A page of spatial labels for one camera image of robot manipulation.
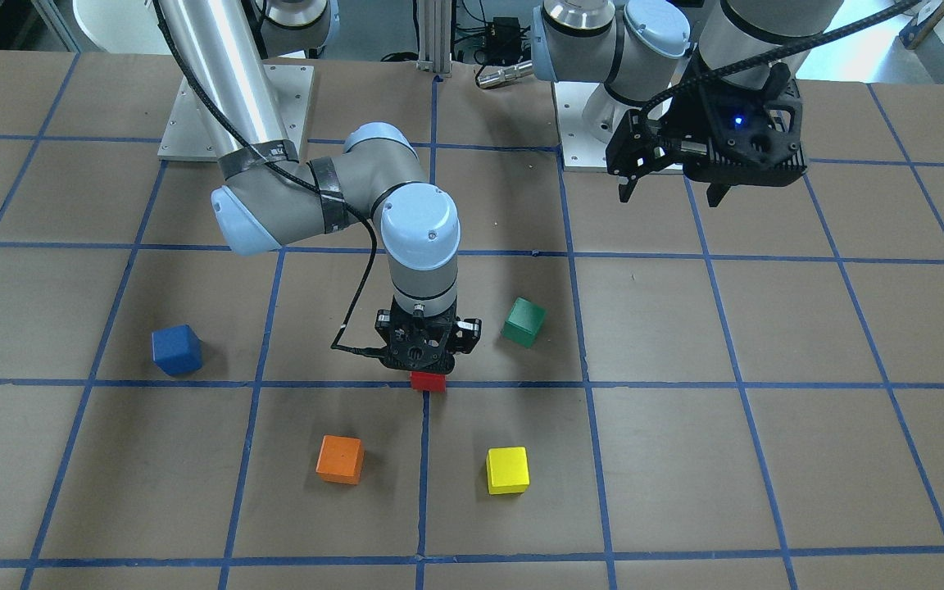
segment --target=black cable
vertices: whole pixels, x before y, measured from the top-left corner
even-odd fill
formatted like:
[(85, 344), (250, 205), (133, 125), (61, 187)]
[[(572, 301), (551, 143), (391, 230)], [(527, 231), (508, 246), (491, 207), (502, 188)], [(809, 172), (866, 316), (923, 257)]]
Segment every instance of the black cable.
[[(870, 26), (900, 15), (903, 11), (907, 10), (907, 8), (911, 8), (919, 4), (920, 1), (921, 0), (902, 0), (891, 7), (884, 8), (883, 11), (866, 16), (865, 18), (850, 23), (849, 25), (839, 27), (839, 29), (833, 29), (828, 33), (813, 34), (813, 36), (802, 39), (801, 41), (795, 41), (788, 45), (783, 45), (781, 48), (771, 49), (770, 52), (763, 52), (758, 56), (747, 57), (747, 59), (716, 68), (716, 70), (709, 70), (705, 72), (705, 74), (694, 75), (694, 77), (690, 79), (683, 79), (683, 81), (679, 82), (677, 85), (670, 86), (666, 90), (662, 90), (660, 93), (657, 93), (655, 96), (649, 98), (649, 100), (640, 109), (640, 115), (647, 116), (647, 113), (651, 112), (651, 109), (667, 101), (668, 98), (677, 96), (677, 94), (680, 93), (686, 93), (687, 90), (694, 89), (694, 87), (700, 86), (705, 82), (711, 82), (713, 79), (727, 78), (728, 75), (738, 74), (738, 72), (745, 70), (752, 70), (754, 67), (767, 65), (771, 62), (783, 59), (784, 57), (795, 56), (797, 53), (808, 52), (811, 49), (819, 48), (821, 45), (832, 43), (834, 41), (843, 39), (844, 37), (850, 36), (850, 34), (858, 33), (858, 31), (861, 30), (866, 30)], [(645, 128), (646, 134), (652, 139), (653, 142), (659, 143), (663, 147), (668, 147), (671, 149), (671, 142), (662, 141), (662, 138), (658, 138), (655, 134), (653, 134), (651, 128), (646, 126)]]
[[(228, 116), (225, 116), (224, 112), (221, 112), (220, 108), (210, 99), (209, 94), (206, 93), (206, 90), (203, 89), (202, 83), (199, 83), (198, 78), (195, 77), (195, 72), (192, 71), (192, 68), (188, 66), (188, 63), (184, 60), (184, 57), (180, 55), (177, 45), (173, 41), (173, 36), (170, 34), (170, 27), (166, 22), (166, 16), (162, 14), (162, 7), (160, 5), (160, 0), (152, 0), (152, 4), (155, 7), (155, 16), (158, 19), (158, 29), (162, 31), (162, 38), (166, 41), (166, 46), (170, 49), (170, 53), (173, 55), (174, 61), (177, 62), (177, 66), (180, 68), (181, 74), (184, 74), (184, 78), (188, 81), (188, 86), (191, 86), (192, 91), (195, 92), (195, 96), (199, 98), (199, 101), (202, 101), (202, 104), (206, 106), (206, 110), (210, 112), (210, 115), (213, 115), (214, 119), (217, 120), (217, 123), (220, 123), (221, 127), (225, 128), (225, 131), (228, 131), (229, 134), (235, 138), (236, 142), (239, 142), (239, 145), (244, 148), (251, 150), (252, 152), (258, 154), (265, 162), (265, 166), (275, 172), (277, 175), (282, 176), (282, 178), (289, 180), (296, 184), (297, 186), (311, 191), (312, 194), (321, 197), (319, 188), (314, 184), (305, 182), (305, 180), (297, 178), (295, 175), (282, 169), (274, 161), (267, 161), (265, 154), (259, 153), (257, 148), (252, 146), (246, 138), (243, 137), (243, 134), (240, 134), (239, 130), (235, 128), (231, 120), (228, 119)], [(334, 350), (340, 350), (345, 352), (352, 352), (352, 354), (357, 354), (361, 356), (369, 356), (365, 354), (366, 351), (371, 350), (371, 348), (351, 348), (351, 347), (341, 347), (338, 345), (338, 341), (341, 340), (341, 336), (344, 334), (345, 328), (348, 326), (348, 319), (352, 317), (352, 311), (356, 309), (356, 304), (359, 302), (360, 295), (363, 294), (363, 288), (366, 285), (366, 280), (370, 277), (370, 272), (374, 269), (374, 259), (378, 255), (378, 236), (374, 234), (374, 227), (370, 224), (370, 221), (367, 220), (366, 216), (363, 216), (354, 206), (349, 205), (348, 202), (344, 204), (345, 211), (351, 213), (353, 217), (356, 217), (359, 220), (359, 223), (363, 224), (363, 227), (366, 228), (366, 232), (370, 235), (370, 259), (367, 259), (366, 269), (363, 271), (363, 279), (360, 280), (359, 288), (356, 289), (355, 295), (352, 296), (352, 303), (348, 306), (348, 313), (345, 315), (344, 324), (341, 324), (341, 329), (338, 330), (338, 335), (334, 339), (334, 343), (330, 344), (330, 348)]]
[(483, 24), (490, 24), (490, 23), (488, 23), (487, 20), (486, 20), (486, 19), (487, 19), (487, 12), (484, 11), (484, 12), (483, 12), (483, 18), (480, 19), (479, 16), (476, 16), (476, 15), (473, 15), (473, 14), (472, 14), (472, 11), (469, 10), (468, 4), (465, 4), (465, 0), (461, 0), (461, 7), (462, 7), (462, 8), (465, 8), (465, 12), (467, 12), (468, 16), (472, 16), (473, 19), (476, 19), (477, 21), (482, 22)]
[(417, 0), (413, 0), (413, 40), (415, 40), (417, 48), (420, 49), (420, 24), (417, 24)]

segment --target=cable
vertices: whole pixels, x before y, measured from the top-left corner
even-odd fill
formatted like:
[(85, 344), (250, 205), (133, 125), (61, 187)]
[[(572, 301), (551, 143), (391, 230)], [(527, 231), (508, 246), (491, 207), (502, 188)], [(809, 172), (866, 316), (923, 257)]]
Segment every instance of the cable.
[(413, 0), (413, 40), (415, 40), (415, 46), (420, 49), (420, 24), (417, 23), (417, 0)]
[(381, 57), (383, 62), (412, 62), (417, 61), (417, 53), (414, 52), (395, 52)]
[[(512, 36), (512, 38), (510, 38), (508, 41), (505, 41), (505, 43), (499, 46), (499, 48), (505, 48), (506, 46), (509, 45), (509, 43), (512, 43), (513, 41), (517, 39), (522, 40), (524, 38), (524, 34), (527, 33), (528, 30), (531, 30), (531, 27), (528, 27), (528, 26), (522, 27), (522, 29), (518, 30), (517, 33), (514, 34), (514, 36)], [(488, 56), (487, 52), (485, 52), (483, 49), (476, 49), (475, 52), (472, 52), (473, 60), (475, 60), (476, 53), (479, 53), (479, 52), (483, 52), (483, 63), (479, 63), (479, 60), (476, 60), (476, 63), (479, 64), (479, 71), (475, 72), (475, 76), (472, 77), (472, 80), (475, 82), (477, 89), (482, 89), (483, 86), (479, 86), (479, 77), (483, 75), (483, 70), (487, 69), (487, 62), (490, 61), (488, 60), (488, 57), (490, 56)]]
[(468, 12), (468, 15), (469, 15), (469, 16), (472, 16), (473, 19), (476, 19), (477, 21), (482, 22), (483, 24), (490, 24), (490, 23), (487, 22), (487, 12), (486, 12), (486, 11), (483, 11), (483, 18), (480, 19), (479, 16), (476, 16), (476, 15), (473, 15), (473, 14), (472, 14), (472, 11), (469, 10), (468, 4), (465, 4), (465, 0), (461, 0), (461, 7), (462, 7), (462, 8), (465, 8), (465, 12)]
[[(244, 148), (251, 150), (256, 153), (261, 159), (265, 166), (275, 172), (277, 175), (282, 176), (282, 178), (289, 180), (296, 184), (297, 186), (311, 191), (312, 194), (321, 197), (319, 188), (314, 184), (305, 182), (305, 180), (297, 178), (295, 175), (282, 169), (274, 161), (267, 161), (265, 154), (257, 151), (257, 148), (252, 146), (246, 138), (243, 137), (243, 134), (240, 134), (239, 130), (235, 128), (231, 120), (228, 119), (228, 116), (225, 116), (224, 112), (221, 112), (220, 108), (210, 99), (209, 94), (206, 93), (206, 90), (203, 89), (202, 83), (199, 83), (199, 79), (195, 77), (195, 72), (192, 71), (192, 68), (188, 66), (188, 63), (184, 60), (184, 57), (180, 55), (177, 45), (173, 41), (173, 36), (170, 34), (170, 27), (166, 22), (166, 16), (162, 14), (162, 7), (160, 5), (160, 0), (152, 0), (152, 4), (155, 7), (155, 16), (158, 19), (158, 29), (162, 31), (162, 38), (166, 41), (166, 46), (170, 49), (170, 53), (173, 55), (174, 61), (177, 62), (177, 66), (180, 68), (181, 74), (184, 74), (184, 79), (188, 81), (188, 86), (191, 86), (192, 91), (195, 92), (195, 96), (199, 98), (199, 101), (202, 101), (202, 104), (206, 106), (206, 110), (210, 112), (210, 115), (213, 115), (214, 119), (217, 120), (217, 123), (220, 123), (221, 127), (225, 128), (225, 131), (228, 131), (229, 134), (235, 138), (236, 142), (239, 142), (239, 145)], [(367, 259), (366, 269), (363, 271), (363, 279), (360, 280), (359, 288), (356, 288), (355, 294), (352, 295), (352, 303), (348, 306), (348, 313), (345, 315), (344, 324), (341, 324), (341, 329), (338, 330), (338, 335), (334, 339), (334, 343), (330, 344), (330, 348), (334, 350), (340, 350), (345, 352), (352, 352), (352, 354), (357, 354), (360, 356), (369, 356), (366, 354), (367, 351), (372, 350), (372, 348), (351, 348), (351, 347), (341, 347), (338, 344), (338, 341), (341, 340), (341, 336), (344, 334), (345, 328), (348, 326), (348, 319), (352, 317), (352, 311), (356, 309), (356, 304), (359, 302), (360, 295), (363, 294), (363, 288), (366, 285), (366, 280), (370, 278), (370, 272), (374, 269), (374, 259), (378, 255), (378, 236), (374, 234), (374, 227), (370, 224), (370, 221), (367, 220), (366, 216), (363, 216), (354, 206), (349, 205), (348, 202), (344, 204), (345, 211), (351, 213), (353, 217), (356, 217), (359, 220), (360, 224), (363, 224), (363, 227), (366, 228), (366, 232), (370, 235), (370, 259)]]
[[(833, 29), (828, 33), (813, 34), (813, 36), (802, 39), (801, 41), (783, 45), (781, 48), (771, 49), (770, 52), (763, 52), (758, 56), (747, 57), (747, 59), (734, 62), (724, 67), (716, 68), (716, 70), (707, 71), (705, 74), (694, 75), (694, 77), (690, 79), (683, 79), (683, 81), (679, 82), (677, 85), (670, 86), (666, 90), (662, 90), (660, 93), (657, 93), (655, 96), (649, 98), (649, 100), (640, 109), (640, 115), (647, 116), (647, 113), (651, 112), (652, 108), (655, 108), (656, 106), (667, 101), (668, 98), (677, 96), (677, 94), (680, 93), (686, 93), (687, 90), (694, 89), (694, 87), (700, 86), (705, 82), (711, 82), (713, 79), (727, 78), (728, 75), (738, 74), (738, 72), (745, 70), (752, 70), (754, 67), (767, 65), (771, 62), (783, 59), (784, 57), (795, 56), (797, 53), (808, 52), (813, 48), (819, 48), (821, 45), (832, 43), (834, 41), (843, 39), (844, 37), (850, 36), (850, 34), (858, 33), (858, 31), (861, 30), (866, 30), (870, 26), (900, 15), (903, 11), (907, 10), (907, 8), (911, 8), (919, 4), (920, 1), (921, 0), (902, 0), (891, 7), (884, 8), (883, 11), (866, 16), (865, 18), (850, 23), (849, 25), (839, 27), (839, 29)], [(653, 134), (653, 131), (651, 131), (651, 128), (646, 126), (645, 128), (648, 138), (651, 138), (653, 142), (659, 143), (663, 147), (672, 147), (670, 142), (662, 141), (662, 139), (656, 137), (656, 135)]]

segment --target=silver metal cylinder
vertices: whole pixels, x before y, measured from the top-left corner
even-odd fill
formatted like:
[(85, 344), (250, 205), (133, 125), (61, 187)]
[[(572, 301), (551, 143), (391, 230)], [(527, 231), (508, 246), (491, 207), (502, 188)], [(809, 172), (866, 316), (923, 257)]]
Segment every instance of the silver metal cylinder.
[[(161, 6), (180, 55), (239, 133), (251, 144), (286, 139), (239, 0), (161, 0)], [(200, 111), (217, 157), (241, 148), (210, 112)]]
[(525, 61), (508, 67), (502, 67), (501, 70), (491, 72), (491, 74), (481, 75), (476, 79), (481, 89), (493, 89), (495, 86), (501, 86), (517, 79), (524, 78), (526, 75), (534, 74), (534, 62)]
[(745, 22), (783, 37), (821, 33), (843, 4), (843, 0), (720, 0), (724, 1)]
[(544, 14), (559, 24), (577, 30), (598, 30), (614, 20), (611, 0), (544, 0)]
[(396, 258), (388, 258), (388, 272), (393, 277), (393, 294), (396, 302), (407, 313), (413, 313), (416, 305), (424, 306), (424, 317), (438, 316), (453, 305), (457, 299), (457, 257), (446, 265), (430, 271), (415, 271), (400, 264)]
[[(779, 46), (760, 40), (739, 29), (727, 18), (723, 10), (716, 8), (712, 12), (712, 16), (709, 16), (709, 22), (706, 23), (705, 30), (701, 32), (698, 52), (701, 52), (701, 59), (705, 60), (705, 64), (712, 70), (716, 70), (716, 68), (747, 59), (747, 57), (770, 52), (771, 49), (779, 48)], [(786, 57), (782, 61), (789, 65), (789, 70), (793, 74), (796, 74), (806, 56), (808, 56), (806, 52), (797, 53), (797, 55)], [(762, 89), (764, 84), (767, 83), (768, 74), (770, 74), (770, 68), (764, 64), (754, 67), (752, 70), (728, 75), (724, 79), (745, 89)]]
[(267, 18), (283, 26), (308, 26), (323, 15), (329, 0), (267, 0)]

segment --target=metal mounting plate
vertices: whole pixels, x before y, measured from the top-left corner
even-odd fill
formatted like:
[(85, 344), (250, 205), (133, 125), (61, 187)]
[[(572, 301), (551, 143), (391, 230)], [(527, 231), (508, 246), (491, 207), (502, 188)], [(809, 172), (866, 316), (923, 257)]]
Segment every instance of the metal mounting plate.
[[(266, 65), (265, 73), (277, 91), (279, 113), (289, 141), (303, 150), (315, 67)], [(181, 79), (180, 89), (173, 101), (173, 111), (170, 111), (166, 130), (162, 131), (162, 143), (158, 146), (160, 160), (217, 161), (210, 135), (202, 123), (200, 109), (202, 104), (188, 88), (188, 82)]]
[[(588, 97), (598, 86), (596, 82), (555, 82), (553, 98), (556, 101), (556, 128), (563, 147), (563, 168), (574, 172), (606, 172), (606, 144), (588, 132), (581, 120), (581, 111)], [(663, 175), (682, 173), (682, 166), (673, 165)]]

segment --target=green block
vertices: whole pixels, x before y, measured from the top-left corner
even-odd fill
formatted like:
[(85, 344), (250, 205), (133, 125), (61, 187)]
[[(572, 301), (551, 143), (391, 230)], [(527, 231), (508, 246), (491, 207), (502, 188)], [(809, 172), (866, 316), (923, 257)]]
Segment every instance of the green block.
[(517, 298), (512, 305), (512, 311), (509, 312), (509, 319), (505, 320), (501, 335), (529, 348), (544, 324), (544, 314), (544, 307), (535, 306), (522, 297)]

